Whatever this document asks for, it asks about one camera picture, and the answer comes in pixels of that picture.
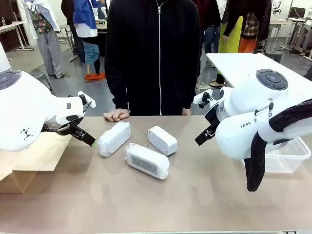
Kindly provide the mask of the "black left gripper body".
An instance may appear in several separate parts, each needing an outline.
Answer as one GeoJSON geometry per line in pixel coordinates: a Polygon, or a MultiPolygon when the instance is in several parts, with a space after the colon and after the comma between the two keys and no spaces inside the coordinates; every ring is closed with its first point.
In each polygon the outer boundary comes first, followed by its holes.
{"type": "Polygon", "coordinates": [[[80,122],[83,120],[83,117],[80,117],[76,120],[73,120],[63,126],[61,126],[59,129],[49,129],[45,125],[42,127],[41,132],[54,132],[61,136],[66,135],[72,135],[74,137],[81,137],[83,136],[83,130],[78,127],[80,122]]]}

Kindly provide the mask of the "person's right hand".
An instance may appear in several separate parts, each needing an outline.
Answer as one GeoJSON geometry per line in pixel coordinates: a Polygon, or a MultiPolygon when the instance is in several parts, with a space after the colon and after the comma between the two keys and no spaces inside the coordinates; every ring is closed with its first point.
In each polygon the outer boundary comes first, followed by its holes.
{"type": "Polygon", "coordinates": [[[121,120],[127,119],[129,116],[129,110],[120,108],[103,114],[104,119],[108,122],[119,122],[121,120]]]}

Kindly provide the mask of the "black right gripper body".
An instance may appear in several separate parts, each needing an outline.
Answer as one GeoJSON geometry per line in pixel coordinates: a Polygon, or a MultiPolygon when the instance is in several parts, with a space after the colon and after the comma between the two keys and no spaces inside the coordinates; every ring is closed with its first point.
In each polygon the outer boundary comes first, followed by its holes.
{"type": "Polygon", "coordinates": [[[220,124],[220,121],[217,118],[217,108],[219,104],[215,104],[213,107],[209,109],[209,111],[206,113],[205,118],[210,123],[210,126],[207,128],[207,131],[209,134],[214,134],[216,131],[216,128],[220,124]]]}

